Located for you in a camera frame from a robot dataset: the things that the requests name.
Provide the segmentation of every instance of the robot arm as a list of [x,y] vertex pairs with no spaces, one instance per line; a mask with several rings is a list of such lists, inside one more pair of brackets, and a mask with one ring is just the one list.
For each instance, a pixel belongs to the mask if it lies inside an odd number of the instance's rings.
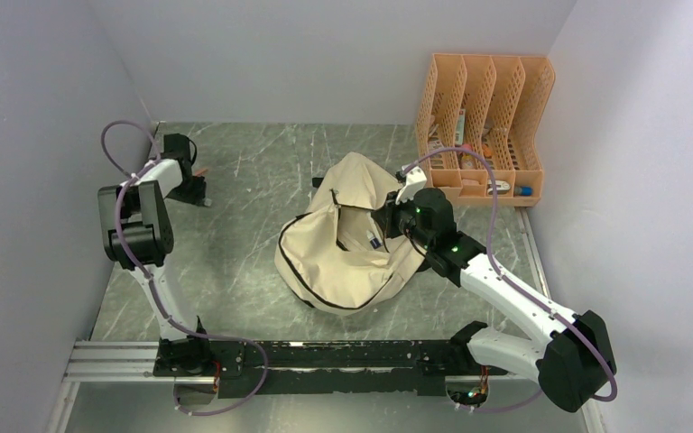
[[[168,197],[207,206],[206,181],[192,175],[189,139],[186,136],[166,135],[163,137],[163,147],[161,162],[126,192],[121,212],[124,236],[134,255],[157,281],[159,297],[171,318],[188,329],[198,330],[198,315],[185,298],[176,272],[167,257],[173,250],[174,237],[164,199]],[[102,188],[97,194],[105,253],[110,260],[120,263],[134,276],[144,289],[153,311],[158,311],[148,289],[148,280],[141,272],[134,271],[134,264],[124,253],[116,234],[115,206],[122,185]],[[160,314],[155,317],[158,319],[162,339],[177,341],[186,337]]]
[[[487,300],[514,322],[529,339],[507,336],[474,322],[466,331],[467,348],[478,364],[500,367],[541,386],[564,410],[575,411],[605,383],[607,376],[588,348],[558,320],[574,320],[577,328],[616,371],[605,322],[593,311],[582,316],[542,296],[500,263],[494,269],[483,245],[457,230],[453,208],[439,189],[425,189],[426,176],[411,170],[405,186],[390,193],[373,213],[387,237],[405,235],[426,250],[426,262],[440,276]],[[515,290],[507,278],[527,290]],[[546,311],[536,301],[547,306]]]

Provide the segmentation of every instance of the black zipper trim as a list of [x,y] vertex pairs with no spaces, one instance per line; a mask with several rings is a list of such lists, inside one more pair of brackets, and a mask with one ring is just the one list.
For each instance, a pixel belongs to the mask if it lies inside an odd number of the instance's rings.
[[333,204],[336,205],[336,206],[338,206],[338,207],[348,207],[348,208],[351,208],[351,209],[370,210],[371,212],[373,212],[373,211],[375,210],[375,209],[371,209],[370,207],[359,207],[359,206],[352,206],[352,205],[342,205],[341,203],[338,202],[338,200],[336,200],[336,191],[333,190],[333,189],[330,191],[330,196],[333,198]]
[[285,227],[282,228],[282,230],[281,230],[281,232],[280,232],[280,237],[279,237],[278,240],[277,240],[277,247],[280,248],[280,254],[282,255],[282,259],[285,260],[285,262],[288,264],[288,267],[291,268],[291,271],[293,272],[293,275],[295,275],[295,276],[296,276],[296,279],[299,280],[299,283],[301,284],[301,286],[303,286],[304,289],[306,289],[309,293],[312,294],[312,296],[314,296],[315,298],[317,298],[317,300],[319,300],[319,301],[322,302],[323,304],[325,304],[325,305],[327,305],[327,306],[329,306],[329,307],[331,307],[331,308],[333,308],[333,309],[361,309],[361,308],[364,308],[366,305],[368,305],[369,303],[371,303],[371,301],[373,301],[373,299],[374,299],[376,296],[378,296],[379,293],[381,293],[381,290],[383,290],[383,288],[386,287],[386,284],[389,284],[389,281],[392,279],[392,277],[394,276],[394,274],[390,275],[390,276],[389,276],[389,279],[386,280],[386,282],[383,284],[383,286],[381,286],[381,287],[376,291],[376,293],[375,293],[372,297],[370,297],[369,300],[367,300],[363,305],[361,305],[361,306],[359,306],[359,307],[342,307],[342,306],[340,306],[340,305],[334,304],[333,302],[328,302],[327,300],[322,299],[322,298],[320,297],[320,295],[318,295],[317,293],[315,293],[314,291],[312,291],[312,289],[310,289],[310,286],[307,285],[306,282],[304,282],[304,278],[301,277],[301,274],[299,273],[299,271],[297,271],[297,270],[296,270],[296,267],[293,266],[293,263],[291,263],[291,259],[289,259],[287,255],[285,255],[285,251],[282,249],[282,236],[285,235],[285,232],[286,232],[289,228],[291,228],[291,226],[293,226],[295,223],[298,223],[298,222],[301,221],[304,217],[306,217],[307,215],[310,215],[310,214],[311,214],[311,212],[306,213],[306,214],[302,214],[302,215],[299,215],[299,216],[296,216],[295,218],[293,218],[293,221],[291,221],[290,223],[288,223],[287,226],[285,226]]

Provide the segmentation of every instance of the canvas bag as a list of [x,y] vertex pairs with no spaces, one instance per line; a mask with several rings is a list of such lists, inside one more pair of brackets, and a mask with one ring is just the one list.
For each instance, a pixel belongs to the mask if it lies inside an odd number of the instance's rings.
[[[370,211],[402,187],[365,156],[351,152],[334,165],[304,214],[283,226],[275,266],[307,304],[346,316],[390,299],[423,263],[411,241],[384,241]],[[374,249],[366,232],[382,245]]]

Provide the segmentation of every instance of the white wall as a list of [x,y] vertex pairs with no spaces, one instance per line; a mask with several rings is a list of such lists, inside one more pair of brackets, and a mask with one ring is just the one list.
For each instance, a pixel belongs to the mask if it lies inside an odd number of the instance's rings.
[[159,120],[409,124],[435,51],[547,54],[576,0],[89,0]]
[[693,0],[579,0],[550,58],[531,218],[552,292],[610,329],[608,431],[693,431]]
[[[45,429],[93,325],[110,275],[97,189],[120,180],[98,135],[120,117],[148,121],[85,1],[0,1],[0,432]],[[113,138],[141,163],[141,136]]]

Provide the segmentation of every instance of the item in rack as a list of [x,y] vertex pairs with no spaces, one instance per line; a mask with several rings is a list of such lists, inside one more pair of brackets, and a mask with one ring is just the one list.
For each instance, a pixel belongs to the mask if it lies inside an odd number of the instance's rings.
[[485,119],[485,127],[482,129],[482,137],[486,137],[489,133],[490,130],[493,129],[493,126],[495,125],[495,122],[493,122],[493,119],[490,117],[487,117]]
[[[509,189],[512,188],[512,186],[509,185],[509,182],[505,180],[496,180],[495,186],[498,188],[498,194],[504,194],[505,192],[509,192]],[[493,185],[491,185],[490,180],[487,181],[487,195],[493,195]]]
[[[432,140],[426,144],[426,152],[431,152],[443,147],[445,146],[440,140]],[[429,165],[432,169],[443,170],[445,168],[445,161],[442,159],[441,154],[437,154],[429,158]]]
[[[469,151],[474,151],[471,144],[464,143],[461,148],[467,149]],[[466,153],[461,155],[461,170],[473,170],[474,169],[474,157]]]
[[529,197],[532,195],[532,188],[530,187],[514,187],[514,195]]
[[488,159],[493,158],[493,151],[491,151],[490,146],[485,143],[482,143],[482,156]]
[[458,110],[458,122],[456,123],[456,146],[464,143],[464,126],[466,125],[466,109]]

